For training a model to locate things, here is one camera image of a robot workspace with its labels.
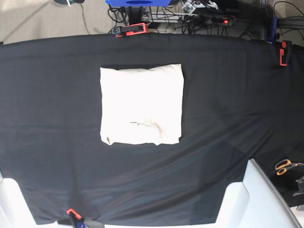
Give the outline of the white T-shirt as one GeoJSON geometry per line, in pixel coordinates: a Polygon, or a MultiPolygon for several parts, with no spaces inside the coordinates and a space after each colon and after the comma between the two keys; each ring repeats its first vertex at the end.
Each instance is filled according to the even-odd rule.
{"type": "Polygon", "coordinates": [[[100,87],[102,142],[179,143],[184,91],[181,64],[150,69],[102,67],[100,87]]]}

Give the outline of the white power strip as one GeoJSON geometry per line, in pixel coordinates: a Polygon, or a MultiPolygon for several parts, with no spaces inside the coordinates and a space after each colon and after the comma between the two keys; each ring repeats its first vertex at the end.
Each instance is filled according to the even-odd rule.
{"type": "Polygon", "coordinates": [[[142,16],[142,21],[155,23],[182,23],[189,21],[191,17],[197,17],[197,15],[188,15],[184,13],[146,12],[142,16]]]}

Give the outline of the blue box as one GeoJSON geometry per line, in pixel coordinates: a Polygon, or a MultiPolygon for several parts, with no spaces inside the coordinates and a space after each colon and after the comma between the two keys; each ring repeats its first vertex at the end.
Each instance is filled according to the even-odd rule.
{"type": "Polygon", "coordinates": [[[112,7],[167,7],[170,0],[106,0],[112,7]]]}

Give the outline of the orange black clamp top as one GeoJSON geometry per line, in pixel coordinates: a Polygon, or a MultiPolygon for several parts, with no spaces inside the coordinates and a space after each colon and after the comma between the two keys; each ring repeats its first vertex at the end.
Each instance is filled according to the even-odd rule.
{"type": "Polygon", "coordinates": [[[116,38],[128,37],[133,35],[144,34],[148,32],[148,27],[145,23],[132,24],[129,26],[119,26],[111,29],[111,34],[115,35],[116,38]]]}

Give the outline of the orange black clamp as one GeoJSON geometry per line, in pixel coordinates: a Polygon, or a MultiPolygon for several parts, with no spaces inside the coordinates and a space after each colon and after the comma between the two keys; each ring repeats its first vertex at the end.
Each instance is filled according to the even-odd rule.
{"type": "Polygon", "coordinates": [[[290,59],[290,55],[291,55],[291,51],[292,51],[292,41],[287,41],[287,40],[283,40],[282,41],[282,45],[280,48],[280,52],[279,52],[279,65],[280,66],[287,66],[289,59],[290,59]]]}
{"type": "Polygon", "coordinates": [[[128,37],[133,35],[144,34],[148,32],[148,27],[145,23],[132,24],[129,26],[119,26],[111,29],[111,34],[115,35],[116,38],[128,37]]]}

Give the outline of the blue clamp at right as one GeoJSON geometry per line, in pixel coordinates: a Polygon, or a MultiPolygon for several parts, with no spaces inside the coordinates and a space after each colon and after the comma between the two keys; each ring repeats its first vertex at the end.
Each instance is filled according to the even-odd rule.
{"type": "Polygon", "coordinates": [[[277,17],[272,16],[266,26],[266,42],[274,44],[278,41],[280,35],[277,33],[277,17]]]}

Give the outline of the orange black clamp right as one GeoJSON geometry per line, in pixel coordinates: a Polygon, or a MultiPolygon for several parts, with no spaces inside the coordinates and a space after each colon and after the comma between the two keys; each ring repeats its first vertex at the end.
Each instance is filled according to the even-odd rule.
{"type": "Polygon", "coordinates": [[[289,59],[290,59],[290,55],[291,55],[291,51],[292,51],[292,41],[287,41],[287,40],[283,40],[282,41],[282,45],[280,48],[280,52],[279,52],[279,65],[280,66],[287,66],[289,59]]]}

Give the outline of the black table cloth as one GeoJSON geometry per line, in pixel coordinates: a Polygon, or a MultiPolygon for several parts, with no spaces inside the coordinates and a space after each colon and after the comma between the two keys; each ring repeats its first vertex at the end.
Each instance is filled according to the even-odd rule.
{"type": "Polygon", "coordinates": [[[226,187],[255,159],[289,206],[304,159],[304,49],[287,66],[279,46],[226,36],[148,33],[49,38],[0,47],[0,169],[39,224],[67,209],[111,225],[215,222],[226,187]],[[100,139],[100,68],[181,64],[176,145],[100,139]]]}

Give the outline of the black device at right edge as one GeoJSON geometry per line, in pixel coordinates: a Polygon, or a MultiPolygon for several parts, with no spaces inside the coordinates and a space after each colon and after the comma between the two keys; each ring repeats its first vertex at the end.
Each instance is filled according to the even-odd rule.
{"type": "Polygon", "coordinates": [[[304,194],[304,176],[300,177],[295,181],[298,186],[298,191],[293,194],[293,197],[304,194]]]}

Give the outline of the orange clamp bottom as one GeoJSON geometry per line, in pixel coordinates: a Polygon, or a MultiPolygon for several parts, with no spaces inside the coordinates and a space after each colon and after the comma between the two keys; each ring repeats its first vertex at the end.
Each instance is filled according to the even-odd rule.
{"type": "Polygon", "coordinates": [[[72,217],[75,217],[76,219],[82,219],[82,217],[77,213],[75,212],[72,208],[69,208],[66,213],[69,215],[69,216],[72,216],[72,217]]]}

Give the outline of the orange handled scissors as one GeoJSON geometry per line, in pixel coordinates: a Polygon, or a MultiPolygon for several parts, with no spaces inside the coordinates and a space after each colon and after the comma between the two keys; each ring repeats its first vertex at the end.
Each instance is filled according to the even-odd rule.
{"type": "Polygon", "coordinates": [[[303,166],[303,162],[292,162],[289,159],[281,160],[279,163],[275,165],[275,171],[277,176],[281,176],[285,174],[292,168],[303,166]]]}

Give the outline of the white right table frame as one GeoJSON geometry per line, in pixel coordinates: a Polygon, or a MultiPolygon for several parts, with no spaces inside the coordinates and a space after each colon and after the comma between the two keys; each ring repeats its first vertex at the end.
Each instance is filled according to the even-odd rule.
{"type": "Polygon", "coordinates": [[[244,178],[226,188],[217,228],[300,228],[290,207],[254,159],[244,178]]]}

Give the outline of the white table frame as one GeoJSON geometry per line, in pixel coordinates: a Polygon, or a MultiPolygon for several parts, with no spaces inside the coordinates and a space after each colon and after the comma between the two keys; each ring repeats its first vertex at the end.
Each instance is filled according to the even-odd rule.
{"type": "Polygon", "coordinates": [[[226,188],[217,228],[300,228],[290,207],[254,159],[244,178],[226,188]]]}
{"type": "Polygon", "coordinates": [[[54,222],[37,225],[17,182],[1,176],[0,226],[2,228],[57,228],[58,224],[54,222]]]}

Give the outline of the white left table frame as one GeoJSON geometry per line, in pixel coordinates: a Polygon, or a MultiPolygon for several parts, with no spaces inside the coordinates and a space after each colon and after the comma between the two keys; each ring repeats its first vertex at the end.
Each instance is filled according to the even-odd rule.
{"type": "Polygon", "coordinates": [[[17,182],[1,176],[0,226],[2,228],[57,228],[58,224],[54,222],[37,225],[17,182]]]}

